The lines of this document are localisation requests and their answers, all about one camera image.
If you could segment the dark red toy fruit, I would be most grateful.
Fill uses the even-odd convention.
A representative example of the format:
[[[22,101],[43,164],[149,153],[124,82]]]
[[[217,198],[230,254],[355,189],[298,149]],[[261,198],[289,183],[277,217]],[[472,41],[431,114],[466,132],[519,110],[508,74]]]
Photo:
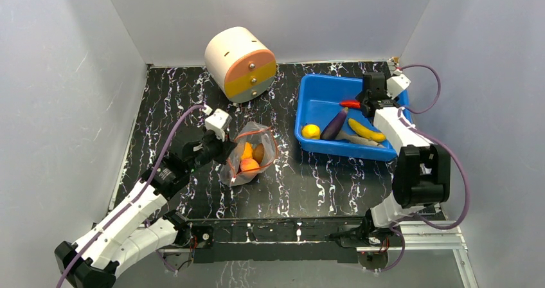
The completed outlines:
[[[264,144],[260,143],[253,149],[252,157],[260,165],[263,161],[264,155],[265,155]]]

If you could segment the orange toy lemon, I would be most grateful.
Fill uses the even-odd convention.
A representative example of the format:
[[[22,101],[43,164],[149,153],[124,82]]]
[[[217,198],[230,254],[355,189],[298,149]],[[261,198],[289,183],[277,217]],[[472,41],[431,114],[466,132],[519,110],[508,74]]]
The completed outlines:
[[[249,142],[245,142],[244,144],[244,148],[243,148],[243,152],[242,152],[242,155],[241,155],[241,160],[245,160],[245,159],[253,159],[253,146],[252,144],[250,144]]]

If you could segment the purple toy eggplant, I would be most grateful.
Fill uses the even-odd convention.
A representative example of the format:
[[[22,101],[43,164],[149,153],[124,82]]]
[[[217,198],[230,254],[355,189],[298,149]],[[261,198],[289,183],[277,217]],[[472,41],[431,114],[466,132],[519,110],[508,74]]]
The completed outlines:
[[[341,131],[346,117],[348,115],[349,108],[344,107],[340,110],[322,130],[320,135],[321,140],[334,140]]]

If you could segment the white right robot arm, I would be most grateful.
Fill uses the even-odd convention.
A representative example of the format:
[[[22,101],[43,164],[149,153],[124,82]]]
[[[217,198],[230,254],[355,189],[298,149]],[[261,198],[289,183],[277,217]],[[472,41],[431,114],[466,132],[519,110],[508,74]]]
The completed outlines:
[[[427,206],[445,202],[450,196],[451,157],[444,147],[416,133],[402,107],[387,92],[383,73],[366,73],[356,99],[362,114],[372,118],[397,153],[391,193],[370,208],[362,222],[362,238],[377,246],[387,229]]]

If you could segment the orange-red toy peach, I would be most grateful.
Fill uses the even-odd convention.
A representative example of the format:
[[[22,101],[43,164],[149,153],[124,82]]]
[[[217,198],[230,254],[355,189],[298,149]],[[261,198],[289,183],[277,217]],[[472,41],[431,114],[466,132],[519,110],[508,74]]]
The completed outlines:
[[[260,172],[260,164],[253,158],[243,159],[240,162],[240,173],[245,176],[254,176]]]

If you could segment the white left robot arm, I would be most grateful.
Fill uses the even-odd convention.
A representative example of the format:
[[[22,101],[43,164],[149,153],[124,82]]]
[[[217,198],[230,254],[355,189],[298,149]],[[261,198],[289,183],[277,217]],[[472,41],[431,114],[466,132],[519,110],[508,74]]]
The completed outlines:
[[[212,161],[224,163],[235,146],[226,131],[207,129],[199,141],[160,153],[110,214],[78,240],[55,248],[61,272],[57,285],[112,287],[124,271],[156,250],[189,244],[190,224],[175,211],[147,228],[140,226],[189,183],[195,170]]]

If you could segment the clear orange-zip bag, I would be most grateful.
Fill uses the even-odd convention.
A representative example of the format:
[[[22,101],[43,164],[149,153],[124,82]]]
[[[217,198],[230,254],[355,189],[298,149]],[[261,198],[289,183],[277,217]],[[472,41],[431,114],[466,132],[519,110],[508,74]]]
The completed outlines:
[[[234,142],[236,147],[219,173],[220,182],[224,185],[234,187],[250,183],[278,157],[278,144],[270,126],[251,121],[242,128]]]

